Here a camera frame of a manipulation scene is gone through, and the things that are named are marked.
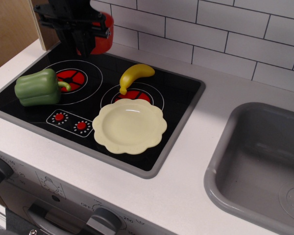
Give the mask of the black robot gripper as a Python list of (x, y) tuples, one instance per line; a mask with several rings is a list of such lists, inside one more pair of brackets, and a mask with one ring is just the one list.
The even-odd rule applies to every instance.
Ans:
[(85, 58), (96, 47), (95, 37), (107, 39), (112, 34), (106, 26), (106, 16), (95, 10), (89, 0), (49, 0), (33, 10), (41, 25), (55, 29), (61, 43), (76, 45)]

